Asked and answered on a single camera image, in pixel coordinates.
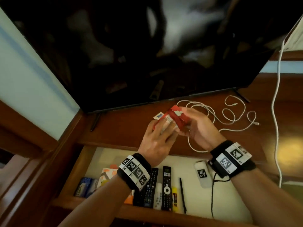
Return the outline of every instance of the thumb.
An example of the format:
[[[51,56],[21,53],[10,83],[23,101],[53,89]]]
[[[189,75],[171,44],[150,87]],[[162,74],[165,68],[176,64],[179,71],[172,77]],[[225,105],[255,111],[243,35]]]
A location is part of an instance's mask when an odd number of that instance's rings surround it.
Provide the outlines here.
[[[205,116],[205,114],[197,111],[194,108],[188,108],[188,107],[180,107],[180,108],[187,117],[194,119],[196,121]]]

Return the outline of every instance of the yellow glue stick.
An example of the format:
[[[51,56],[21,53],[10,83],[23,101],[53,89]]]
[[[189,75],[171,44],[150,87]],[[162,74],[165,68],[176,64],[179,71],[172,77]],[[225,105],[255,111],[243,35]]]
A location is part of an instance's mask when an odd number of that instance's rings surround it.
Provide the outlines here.
[[[172,211],[177,212],[178,211],[178,204],[177,204],[177,188],[172,188]]]

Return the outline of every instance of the person's left hand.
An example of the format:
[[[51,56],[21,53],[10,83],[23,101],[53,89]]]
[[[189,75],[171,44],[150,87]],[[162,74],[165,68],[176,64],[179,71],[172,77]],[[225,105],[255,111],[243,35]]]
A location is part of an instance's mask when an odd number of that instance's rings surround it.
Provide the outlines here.
[[[171,122],[160,134],[166,119],[162,119],[153,131],[156,122],[157,120],[152,120],[149,123],[138,149],[138,153],[149,162],[151,167],[156,167],[169,155],[169,151],[178,136],[178,132],[175,131],[175,123]]]

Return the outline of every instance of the forearm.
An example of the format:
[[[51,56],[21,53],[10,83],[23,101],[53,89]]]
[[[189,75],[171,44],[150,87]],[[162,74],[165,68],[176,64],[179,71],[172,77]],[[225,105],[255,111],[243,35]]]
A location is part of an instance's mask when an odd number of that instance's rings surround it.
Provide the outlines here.
[[[59,225],[59,227],[75,226],[109,226],[119,208],[131,193],[128,185],[115,175],[103,187],[100,187],[89,198],[77,206]]]
[[[232,178],[232,183],[255,224],[260,227],[302,226],[303,206],[259,169],[241,172]]]

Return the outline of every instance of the television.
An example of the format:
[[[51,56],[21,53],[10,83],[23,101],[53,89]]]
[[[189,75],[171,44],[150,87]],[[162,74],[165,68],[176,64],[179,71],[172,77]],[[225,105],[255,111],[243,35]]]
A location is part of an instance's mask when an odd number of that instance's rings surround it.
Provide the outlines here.
[[[84,112],[249,86],[302,0],[0,0]]]

